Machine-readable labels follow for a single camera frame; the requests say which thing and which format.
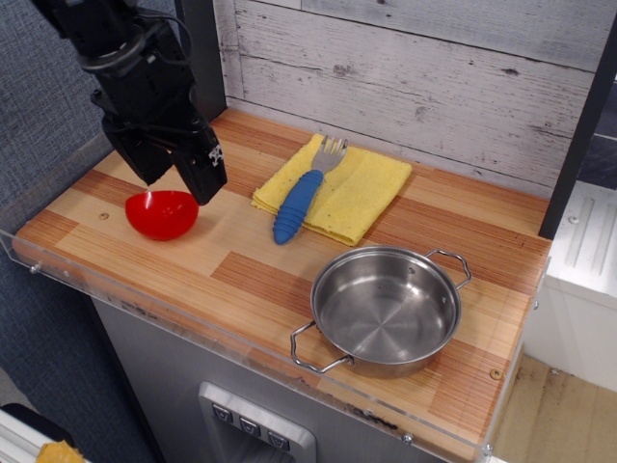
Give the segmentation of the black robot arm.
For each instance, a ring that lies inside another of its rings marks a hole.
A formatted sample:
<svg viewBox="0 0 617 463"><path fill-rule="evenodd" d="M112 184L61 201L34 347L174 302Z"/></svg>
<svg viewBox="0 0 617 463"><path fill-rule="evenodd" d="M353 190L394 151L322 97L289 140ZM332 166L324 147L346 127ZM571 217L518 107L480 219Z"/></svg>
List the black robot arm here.
<svg viewBox="0 0 617 463"><path fill-rule="evenodd" d="M227 183L221 145L195 98L174 17L135 1L38 1L99 87L91 101L115 150L148 185L171 168L200 205Z"/></svg>

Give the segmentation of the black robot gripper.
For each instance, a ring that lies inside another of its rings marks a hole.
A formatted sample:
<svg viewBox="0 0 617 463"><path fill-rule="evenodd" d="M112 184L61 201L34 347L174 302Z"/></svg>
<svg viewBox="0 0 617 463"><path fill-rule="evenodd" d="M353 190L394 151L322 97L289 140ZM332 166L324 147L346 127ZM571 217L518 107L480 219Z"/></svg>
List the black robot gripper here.
<svg viewBox="0 0 617 463"><path fill-rule="evenodd" d="M174 165L198 205L227 184L221 144L194 103L195 78L170 28L133 28L117 51L90 60L103 130L146 185Z"/></svg>

